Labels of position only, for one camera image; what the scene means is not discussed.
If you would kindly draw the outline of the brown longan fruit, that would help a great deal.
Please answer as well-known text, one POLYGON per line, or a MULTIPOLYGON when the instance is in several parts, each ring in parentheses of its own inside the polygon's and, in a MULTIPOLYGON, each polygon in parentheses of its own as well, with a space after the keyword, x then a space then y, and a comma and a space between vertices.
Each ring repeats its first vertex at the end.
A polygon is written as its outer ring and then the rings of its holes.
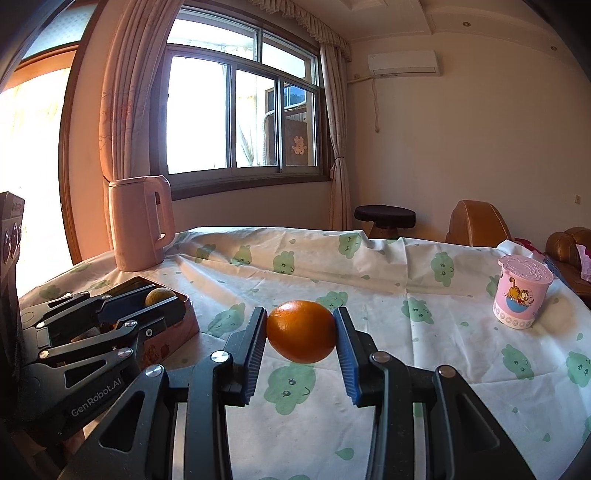
POLYGON ((175 298, 176 294, 164 287, 157 287, 149 291, 149 293, 145 297, 144 305, 146 307, 155 305, 159 302, 162 302, 168 298, 175 298))

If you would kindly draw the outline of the beige curtain right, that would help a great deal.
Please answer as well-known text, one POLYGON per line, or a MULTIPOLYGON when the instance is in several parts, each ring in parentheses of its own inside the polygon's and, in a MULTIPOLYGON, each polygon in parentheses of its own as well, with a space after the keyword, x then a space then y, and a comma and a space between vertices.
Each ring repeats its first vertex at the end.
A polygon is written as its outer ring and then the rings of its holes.
POLYGON ((335 45, 321 44, 322 77, 332 144, 331 205, 329 227, 332 230, 352 229, 351 195, 346 169, 346 60, 335 45))

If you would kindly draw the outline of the pink electric kettle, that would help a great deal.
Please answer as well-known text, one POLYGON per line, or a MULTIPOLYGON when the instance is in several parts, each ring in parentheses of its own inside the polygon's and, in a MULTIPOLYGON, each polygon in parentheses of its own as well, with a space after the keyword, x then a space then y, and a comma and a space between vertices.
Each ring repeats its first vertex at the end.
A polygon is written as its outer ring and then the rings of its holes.
POLYGON ((175 237, 168 180, 158 175, 110 182, 108 205, 117 268, 136 272, 160 264, 175 237))

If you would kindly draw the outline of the pink cartoon cup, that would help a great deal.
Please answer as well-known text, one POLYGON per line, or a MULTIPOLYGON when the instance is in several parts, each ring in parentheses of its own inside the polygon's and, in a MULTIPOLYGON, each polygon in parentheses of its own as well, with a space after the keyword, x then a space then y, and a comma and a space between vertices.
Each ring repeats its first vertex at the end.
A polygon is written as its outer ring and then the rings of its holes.
POLYGON ((554 275, 545 264, 522 255, 505 255, 498 263, 501 275, 493 313, 510 328, 529 328, 545 301, 554 275))

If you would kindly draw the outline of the window with dark frame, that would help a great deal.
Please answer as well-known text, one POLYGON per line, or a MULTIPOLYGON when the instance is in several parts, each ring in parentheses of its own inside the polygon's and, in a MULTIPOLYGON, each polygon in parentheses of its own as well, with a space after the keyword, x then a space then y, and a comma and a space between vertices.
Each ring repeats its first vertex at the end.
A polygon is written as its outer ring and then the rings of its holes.
POLYGON ((152 88, 149 151, 176 199, 322 181, 320 51, 238 9, 183 5, 152 88))

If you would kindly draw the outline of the dark round stool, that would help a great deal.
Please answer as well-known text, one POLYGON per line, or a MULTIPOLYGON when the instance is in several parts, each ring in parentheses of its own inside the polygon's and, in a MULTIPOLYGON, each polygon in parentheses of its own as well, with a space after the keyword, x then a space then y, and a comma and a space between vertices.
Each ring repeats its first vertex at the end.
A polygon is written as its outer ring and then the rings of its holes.
POLYGON ((362 205, 353 212, 353 217, 362 222, 372 222, 369 237, 372 239, 396 240, 400 230, 416 226, 417 217, 413 210, 390 205, 362 205))

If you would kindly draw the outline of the white air conditioner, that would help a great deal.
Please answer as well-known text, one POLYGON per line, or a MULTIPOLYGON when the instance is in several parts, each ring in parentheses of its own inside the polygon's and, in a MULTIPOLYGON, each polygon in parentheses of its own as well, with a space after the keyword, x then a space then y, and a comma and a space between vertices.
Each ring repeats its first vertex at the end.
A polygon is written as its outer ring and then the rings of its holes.
POLYGON ((375 76, 440 76, 441 68, 433 50, 397 51, 368 56, 375 76))

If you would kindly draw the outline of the brown leather sofa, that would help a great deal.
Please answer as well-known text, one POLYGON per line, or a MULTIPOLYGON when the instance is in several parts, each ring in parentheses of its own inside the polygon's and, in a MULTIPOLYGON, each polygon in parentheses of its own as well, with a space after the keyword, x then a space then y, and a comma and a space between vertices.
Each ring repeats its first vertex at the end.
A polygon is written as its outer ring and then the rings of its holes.
POLYGON ((590 307, 590 283, 581 278, 577 246, 590 248, 590 229, 573 227, 551 234, 546 242, 546 260, 554 274, 590 307))

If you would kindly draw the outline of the small orange kumquat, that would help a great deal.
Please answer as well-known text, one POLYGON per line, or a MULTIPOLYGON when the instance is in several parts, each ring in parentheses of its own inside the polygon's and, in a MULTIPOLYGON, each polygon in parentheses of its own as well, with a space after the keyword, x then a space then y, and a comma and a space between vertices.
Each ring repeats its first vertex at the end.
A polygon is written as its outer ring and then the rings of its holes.
POLYGON ((334 350, 337 328, 327 308, 315 302, 295 300, 271 311, 266 337, 284 358, 311 364, 325 359, 334 350))

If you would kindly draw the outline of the pink metal tin box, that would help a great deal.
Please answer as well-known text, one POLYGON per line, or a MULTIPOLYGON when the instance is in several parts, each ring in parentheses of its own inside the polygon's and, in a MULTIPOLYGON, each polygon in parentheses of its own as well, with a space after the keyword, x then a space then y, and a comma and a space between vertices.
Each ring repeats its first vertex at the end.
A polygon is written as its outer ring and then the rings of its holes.
POLYGON ((139 300, 139 310, 120 319, 113 330, 126 321, 137 322, 137 341, 131 340, 130 346, 141 368, 161 363, 199 331, 191 301, 184 294, 172 290, 175 298, 149 307, 144 305, 146 295, 157 287, 163 286, 136 276, 105 292, 113 296, 135 295, 139 300))

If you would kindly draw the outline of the pink curtain left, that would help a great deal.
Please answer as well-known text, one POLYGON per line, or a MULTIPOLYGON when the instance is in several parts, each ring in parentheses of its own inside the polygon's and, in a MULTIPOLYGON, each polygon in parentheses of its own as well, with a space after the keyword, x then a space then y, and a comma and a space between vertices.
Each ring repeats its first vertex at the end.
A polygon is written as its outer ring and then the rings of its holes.
POLYGON ((143 116, 180 1, 131 1, 122 12, 103 77, 99 159, 108 182, 132 176, 143 116))

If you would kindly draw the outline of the floral pink cushion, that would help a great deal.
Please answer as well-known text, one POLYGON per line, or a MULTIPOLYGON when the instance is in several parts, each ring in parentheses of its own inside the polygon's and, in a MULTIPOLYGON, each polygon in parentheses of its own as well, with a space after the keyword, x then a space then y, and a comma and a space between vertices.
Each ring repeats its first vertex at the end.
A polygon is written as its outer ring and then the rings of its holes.
POLYGON ((576 245, 577 252, 580 259, 582 280, 591 283, 591 249, 582 244, 576 245))

